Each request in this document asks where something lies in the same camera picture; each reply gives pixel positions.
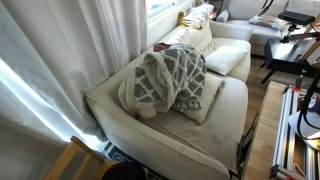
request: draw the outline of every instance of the wooden chair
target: wooden chair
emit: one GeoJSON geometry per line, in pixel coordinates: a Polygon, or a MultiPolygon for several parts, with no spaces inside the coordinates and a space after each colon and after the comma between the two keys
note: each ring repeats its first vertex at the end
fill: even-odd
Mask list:
{"type": "Polygon", "coordinates": [[[68,144],[65,151],[61,154],[60,158],[54,164],[52,169],[44,177],[44,180],[60,179],[60,176],[67,168],[68,164],[73,158],[76,157],[79,149],[85,152],[85,158],[82,164],[78,167],[72,179],[83,179],[86,173],[88,173],[88,169],[90,168],[90,166],[93,166],[93,163],[98,164],[98,168],[96,168],[95,172],[93,172],[91,179],[101,179],[103,174],[109,167],[119,163],[116,161],[101,158],[87,145],[85,145],[80,139],[72,136],[71,142],[68,144]]]}

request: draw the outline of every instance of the wooden floor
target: wooden floor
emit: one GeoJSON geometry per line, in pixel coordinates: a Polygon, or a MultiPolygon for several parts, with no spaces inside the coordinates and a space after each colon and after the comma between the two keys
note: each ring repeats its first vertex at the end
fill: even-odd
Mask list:
{"type": "MultiPolygon", "coordinates": [[[[267,90],[267,86],[270,81],[279,82],[282,84],[294,84],[297,75],[276,72],[270,79],[265,82],[264,85],[259,87],[261,80],[269,73],[270,70],[264,68],[259,68],[260,65],[264,62],[263,57],[251,57],[251,69],[250,74],[247,80],[247,87],[249,90],[249,104],[247,111],[247,119],[244,128],[244,133],[248,131],[251,126],[251,123],[255,117],[255,115],[260,111],[261,103],[263,101],[264,95],[267,90]]],[[[305,77],[302,81],[302,87],[308,88],[311,84],[312,79],[305,77]]]]}

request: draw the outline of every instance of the white curtain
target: white curtain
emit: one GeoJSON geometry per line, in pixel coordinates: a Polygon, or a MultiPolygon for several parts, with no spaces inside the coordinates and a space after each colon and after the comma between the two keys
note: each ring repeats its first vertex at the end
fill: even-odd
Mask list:
{"type": "Polygon", "coordinates": [[[147,48],[146,32],[144,0],[0,1],[0,127],[60,147],[105,140],[85,94],[147,48]]]}

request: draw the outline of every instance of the couch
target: couch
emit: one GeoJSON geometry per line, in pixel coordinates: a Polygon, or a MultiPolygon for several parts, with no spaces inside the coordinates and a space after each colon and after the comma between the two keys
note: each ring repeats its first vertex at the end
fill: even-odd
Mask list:
{"type": "MultiPolygon", "coordinates": [[[[283,26],[282,29],[276,30],[249,23],[249,20],[261,11],[264,3],[265,0],[257,0],[254,2],[251,0],[228,0],[228,2],[225,3],[224,10],[216,18],[217,22],[252,27],[253,33],[249,40],[252,45],[251,53],[259,56],[264,56],[264,45],[268,39],[280,40],[283,36],[287,35],[290,26],[287,24],[283,26]]],[[[319,9],[320,1],[274,0],[264,15],[277,18],[278,15],[284,11],[292,11],[316,17],[320,13],[319,9]]]]}
{"type": "MultiPolygon", "coordinates": [[[[185,29],[176,27],[159,42],[183,42],[181,31],[185,29]]],[[[246,120],[251,33],[251,28],[214,21],[201,30],[189,31],[188,43],[205,57],[226,45],[249,52],[225,76],[207,71],[206,78],[219,77],[223,82],[202,124],[173,109],[151,120],[131,116],[123,108],[119,86],[128,69],[141,64],[152,47],[87,93],[89,107],[115,146],[161,175],[169,179],[230,179],[230,174],[237,172],[237,148],[246,120]]]]}

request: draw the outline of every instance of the gray and white blanket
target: gray and white blanket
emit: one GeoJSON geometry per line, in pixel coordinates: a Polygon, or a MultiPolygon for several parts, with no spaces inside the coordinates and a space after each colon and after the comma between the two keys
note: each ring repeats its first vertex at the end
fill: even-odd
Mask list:
{"type": "Polygon", "coordinates": [[[119,99],[132,115],[149,118],[178,108],[201,108],[206,74],[205,58],[191,44],[146,54],[143,64],[129,68],[119,99]]]}

